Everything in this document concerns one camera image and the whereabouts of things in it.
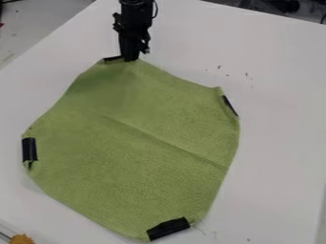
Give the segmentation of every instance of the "cable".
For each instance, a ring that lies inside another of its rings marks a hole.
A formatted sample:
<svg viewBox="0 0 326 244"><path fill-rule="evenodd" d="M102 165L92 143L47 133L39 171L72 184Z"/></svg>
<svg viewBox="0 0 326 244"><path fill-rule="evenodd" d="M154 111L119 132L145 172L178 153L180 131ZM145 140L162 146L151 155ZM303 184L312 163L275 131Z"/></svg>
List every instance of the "cable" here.
<svg viewBox="0 0 326 244"><path fill-rule="evenodd" d="M326 13L322 16L322 18L320 20L320 24L324 24L325 18L326 18Z"/></svg>
<svg viewBox="0 0 326 244"><path fill-rule="evenodd" d="M155 14L154 14L154 16L153 16L153 19L154 19L154 18L156 18L157 15L158 15L158 4L157 4L157 2L156 2L155 0L153 0L153 2L154 2L154 4L155 4Z"/></svg>
<svg viewBox="0 0 326 244"><path fill-rule="evenodd" d="M8 1L2 2L2 4L9 4L9 3L14 3L14 2L19 2L19 1L22 1L22 0L8 0Z"/></svg>

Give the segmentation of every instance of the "white floor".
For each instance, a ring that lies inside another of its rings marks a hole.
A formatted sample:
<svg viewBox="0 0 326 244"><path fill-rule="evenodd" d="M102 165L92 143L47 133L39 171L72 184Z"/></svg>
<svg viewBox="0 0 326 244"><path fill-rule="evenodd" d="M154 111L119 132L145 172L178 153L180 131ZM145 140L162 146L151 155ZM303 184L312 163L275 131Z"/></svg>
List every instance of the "white floor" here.
<svg viewBox="0 0 326 244"><path fill-rule="evenodd" d="M0 69L83 10L92 0L22 0L5 5Z"/></svg>

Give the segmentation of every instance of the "white table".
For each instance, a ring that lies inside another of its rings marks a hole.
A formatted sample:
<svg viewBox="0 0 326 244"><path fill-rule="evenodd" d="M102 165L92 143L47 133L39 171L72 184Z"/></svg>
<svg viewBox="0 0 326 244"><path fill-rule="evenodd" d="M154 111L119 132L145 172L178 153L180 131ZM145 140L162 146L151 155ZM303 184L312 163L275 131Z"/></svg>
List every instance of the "white table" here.
<svg viewBox="0 0 326 244"><path fill-rule="evenodd" d="M207 217L157 243L314 243L326 182L325 27L194 0L159 6L145 59L221 86L241 138ZM118 7L96 1L0 71L0 217L37 243L133 243L43 194L21 164L27 126L76 75L118 54Z"/></svg>

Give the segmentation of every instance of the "orange object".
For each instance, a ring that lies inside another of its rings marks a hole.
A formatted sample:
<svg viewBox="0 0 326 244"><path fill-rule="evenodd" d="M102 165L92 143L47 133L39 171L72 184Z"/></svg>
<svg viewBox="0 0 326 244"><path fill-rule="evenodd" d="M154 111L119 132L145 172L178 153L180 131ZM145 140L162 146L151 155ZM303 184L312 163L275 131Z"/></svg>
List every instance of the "orange object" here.
<svg viewBox="0 0 326 244"><path fill-rule="evenodd" d="M35 244L35 242L25 234L18 234L11 239L10 244Z"/></svg>

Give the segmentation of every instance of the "green cloth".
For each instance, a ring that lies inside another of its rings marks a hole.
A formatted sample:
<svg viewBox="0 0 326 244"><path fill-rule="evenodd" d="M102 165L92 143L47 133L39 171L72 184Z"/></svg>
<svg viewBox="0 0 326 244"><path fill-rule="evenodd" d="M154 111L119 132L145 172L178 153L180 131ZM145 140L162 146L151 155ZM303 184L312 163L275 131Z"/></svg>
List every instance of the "green cloth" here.
<svg viewBox="0 0 326 244"><path fill-rule="evenodd" d="M37 145L28 174L130 238L149 241L148 229L183 216L193 226L238 144L238 118L222 95L143 61L101 61L23 134Z"/></svg>

